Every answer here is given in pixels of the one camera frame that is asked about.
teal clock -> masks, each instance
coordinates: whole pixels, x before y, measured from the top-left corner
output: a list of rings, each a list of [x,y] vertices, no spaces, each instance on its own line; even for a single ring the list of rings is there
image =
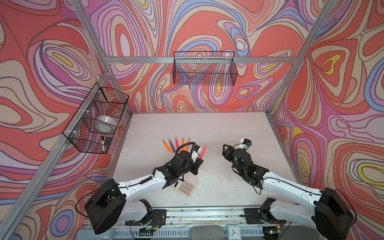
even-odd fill
[[[241,240],[240,226],[228,225],[227,230],[229,240]]]

white table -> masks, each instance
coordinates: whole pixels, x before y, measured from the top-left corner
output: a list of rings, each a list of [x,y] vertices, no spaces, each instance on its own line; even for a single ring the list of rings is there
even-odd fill
[[[261,205],[267,197],[292,203],[266,190],[257,195],[222,156],[223,144],[250,139],[253,145],[248,152],[255,164],[295,182],[264,112],[134,114],[113,174],[115,181],[142,177],[171,160],[173,154],[161,139],[169,145],[171,138],[176,148],[175,136],[180,145],[182,137],[185,141],[190,137],[199,146],[207,146],[197,175],[199,183],[191,197],[171,187],[143,195],[140,199],[148,200],[152,207],[250,206]]]

robotic arm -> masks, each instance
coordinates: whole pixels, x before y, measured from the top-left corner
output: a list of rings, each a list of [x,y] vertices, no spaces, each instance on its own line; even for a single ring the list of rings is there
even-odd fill
[[[267,198],[259,209],[260,220],[265,223],[293,221],[317,229],[329,240],[345,240],[353,216],[339,194],[330,188],[321,191],[305,187],[254,164],[247,153],[251,145],[251,141],[244,138],[238,149],[223,145],[222,154],[232,163],[232,170],[251,186],[278,193],[299,204]]]
[[[193,145],[190,152],[179,152],[187,145]],[[151,205],[144,199],[137,202],[133,200],[176,184],[179,177],[188,172],[197,175],[203,163],[199,158],[201,150],[196,143],[189,142],[176,150],[171,161],[155,167],[152,174],[128,182],[116,183],[113,179],[105,181],[84,206],[95,234],[105,232],[117,222],[137,221],[141,225],[150,224],[153,217]]]

psychedelic wallpaper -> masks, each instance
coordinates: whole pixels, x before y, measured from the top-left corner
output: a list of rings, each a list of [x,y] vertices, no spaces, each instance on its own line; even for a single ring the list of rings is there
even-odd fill
[[[272,115],[302,182],[357,211],[349,239],[384,239],[383,37],[383,1],[340,1]]]
[[[104,72],[70,2],[0,1],[0,221]],[[73,239],[74,202],[104,181],[116,141],[103,156],[69,147],[13,239]]]
[[[296,56],[321,0],[85,2],[108,56],[173,56],[232,50],[236,56]],[[265,111],[289,65],[238,64],[232,86],[174,86],[173,64],[111,65],[133,112]]]

black mesh basket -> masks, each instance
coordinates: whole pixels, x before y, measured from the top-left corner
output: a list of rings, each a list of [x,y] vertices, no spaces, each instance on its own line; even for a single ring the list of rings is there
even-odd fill
[[[79,152],[106,154],[128,99],[121,91],[100,87],[79,122],[64,135]]]
[[[234,54],[233,51],[175,51],[173,83],[234,86],[237,78]]]

